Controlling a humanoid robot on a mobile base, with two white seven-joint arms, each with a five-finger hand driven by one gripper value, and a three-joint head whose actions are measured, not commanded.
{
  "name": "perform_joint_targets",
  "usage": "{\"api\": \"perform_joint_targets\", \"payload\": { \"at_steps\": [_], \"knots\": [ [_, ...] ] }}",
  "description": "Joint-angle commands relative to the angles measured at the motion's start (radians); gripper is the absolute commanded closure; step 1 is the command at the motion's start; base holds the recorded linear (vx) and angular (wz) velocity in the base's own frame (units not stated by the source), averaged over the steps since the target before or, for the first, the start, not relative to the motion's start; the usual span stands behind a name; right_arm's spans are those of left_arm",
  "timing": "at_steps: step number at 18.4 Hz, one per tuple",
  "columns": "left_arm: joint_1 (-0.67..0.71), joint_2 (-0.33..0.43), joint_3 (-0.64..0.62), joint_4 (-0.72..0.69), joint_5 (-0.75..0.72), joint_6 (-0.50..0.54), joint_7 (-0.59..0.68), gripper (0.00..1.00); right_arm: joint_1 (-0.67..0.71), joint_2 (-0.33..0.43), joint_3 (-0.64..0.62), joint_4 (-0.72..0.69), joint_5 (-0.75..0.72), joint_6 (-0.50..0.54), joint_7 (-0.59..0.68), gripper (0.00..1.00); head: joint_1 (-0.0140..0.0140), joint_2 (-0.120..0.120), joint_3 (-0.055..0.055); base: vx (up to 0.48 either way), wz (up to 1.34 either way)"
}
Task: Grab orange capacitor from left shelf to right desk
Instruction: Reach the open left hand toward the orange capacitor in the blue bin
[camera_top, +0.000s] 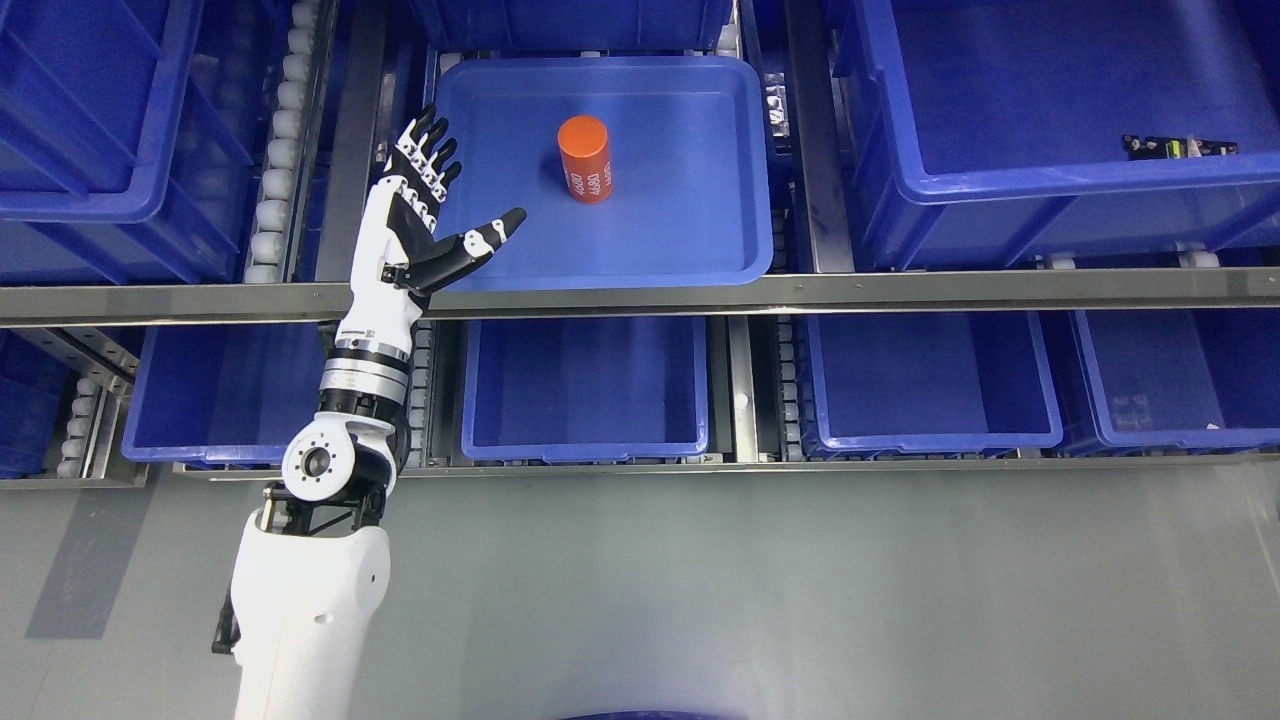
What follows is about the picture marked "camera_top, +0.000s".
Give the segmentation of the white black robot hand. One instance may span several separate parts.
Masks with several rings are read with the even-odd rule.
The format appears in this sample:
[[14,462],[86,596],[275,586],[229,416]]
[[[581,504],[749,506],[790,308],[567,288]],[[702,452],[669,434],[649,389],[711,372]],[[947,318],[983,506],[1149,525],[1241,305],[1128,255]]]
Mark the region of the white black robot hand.
[[349,270],[352,304],[334,350],[403,359],[431,296],[488,264],[526,222],[524,208],[440,234],[451,186],[462,172],[449,122],[428,104],[392,142],[364,204]]

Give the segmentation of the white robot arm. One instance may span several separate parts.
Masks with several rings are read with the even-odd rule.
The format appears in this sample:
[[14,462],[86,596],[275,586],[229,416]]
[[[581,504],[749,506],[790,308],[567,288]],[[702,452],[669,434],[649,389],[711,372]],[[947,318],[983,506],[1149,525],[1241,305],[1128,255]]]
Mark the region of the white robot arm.
[[398,473],[390,442],[412,350],[410,337],[337,336],[316,413],[244,524],[229,587],[238,719],[349,716],[390,579],[381,516]]

